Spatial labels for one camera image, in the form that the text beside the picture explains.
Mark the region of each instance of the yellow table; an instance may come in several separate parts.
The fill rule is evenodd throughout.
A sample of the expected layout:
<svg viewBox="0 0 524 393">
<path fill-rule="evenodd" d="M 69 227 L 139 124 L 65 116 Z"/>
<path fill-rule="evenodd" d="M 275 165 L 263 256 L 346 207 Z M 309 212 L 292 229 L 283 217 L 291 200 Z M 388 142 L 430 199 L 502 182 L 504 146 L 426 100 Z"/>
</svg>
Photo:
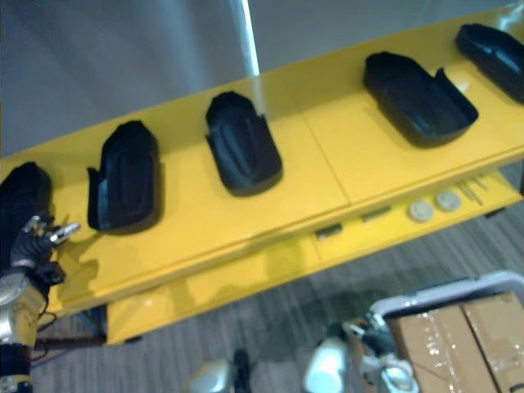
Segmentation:
<svg viewBox="0 0 524 393">
<path fill-rule="evenodd" d="M 435 217 L 424 224 L 415 223 L 408 217 L 408 206 L 413 200 L 408 199 L 394 204 L 389 213 L 375 219 L 345 219 L 341 221 L 339 233 L 323 240 L 313 233 L 296 236 L 158 288 L 111 302 L 107 308 L 107 343 L 119 344 L 130 337 L 522 199 L 498 171 L 479 179 L 486 190 L 471 179 L 468 185 L 482 199 L 482 206 L 465 198 L 457 185 L 449 185 L 442 189 L 461 195 L 463 206 L 455 212 L 436 210 Z M 435 193 L 430 192 L 416 198 L 432 203 L 434 197 Z"/>
<path fill-rule="evenodd" d="M 52 178 L 58 220 L 83 225 L 61 249 L 60 262 L 68 278 L 52 289 L 50 311 L 72 314 L 113 301 L 110 314 L 118 315 L 115 318 L 125 327 L 122 310 L 135 309 L 141 301 L 126 296 L 201 277 L 206 282 L 198 284 L 202 296 L 211 296 L 231 277 L 245 276 L 243 270 L 227 269 L 235 269 L 233 260 L 243 261 L 247 269 L 251 262 L 246 261 L 257 255 L 264 255 L 264 260 L 276 255 L 271 264 L 274 274 L 253 284 L 252 290 L 235 292 L 231 299 L 518 201 L 519 195 L 494 173 L 487 177 L 499 184 L 490 194 L 493 200 L 456 217 L 446 216 L 427 227 L 408 225 L 402 236 L 386 237 L 389 240 L 368 247 L 348 243 L 348 251 L 338 251 L 337 257 L 329 256 L 329 247 L 321 251 L 311 243 L 315 229 L 341 221 L 352 225 L 351 220 L 363 212 L 386 205 L 403 212 L 388 215 L 388 220 L 404 217 L 403 203 L 409 198 L 426 193 L 429 197 L 443 185 L 524 157 L 524 106 L 506 97 L 454 45 L 459 26 L 473 21 L 493 26 L 504 22 L 506 30 L 524 41 L 522 13 L 518 5 L 502 7 L 363 43 L 122 116 L 3 159 L 2 176 L 27 160 L 37 161 Z M 410 55 L 431 71 L 444 66 L 479 110 L 479 120 L 443 147 L 423 150 L 408 144 L 362 83 L 365 57 L 382 50 Z M 204 138 L 210 100 L 228 90 L 248 96 L 266 114 L 282 156 L 282 181 L 258 196 L 228 194 Z M 118 124 L 131 119 L 142 120 L 158 139 L 163 214 L 157 225 L 135 235 L 96 233 L 86 220 L 85 169 L 99 166 L 103 142 Z M 294 257 L 279 259 L 279 250 Z M 302 267 L 309 263 L 315 267 Z M 184 293 L 177 289 L 170 299 L 189 311 L 177 312 L 171 320 L 228 299 L 206 300 L 202 307 L 200 300 L 191 302 Z"/>
</svg>

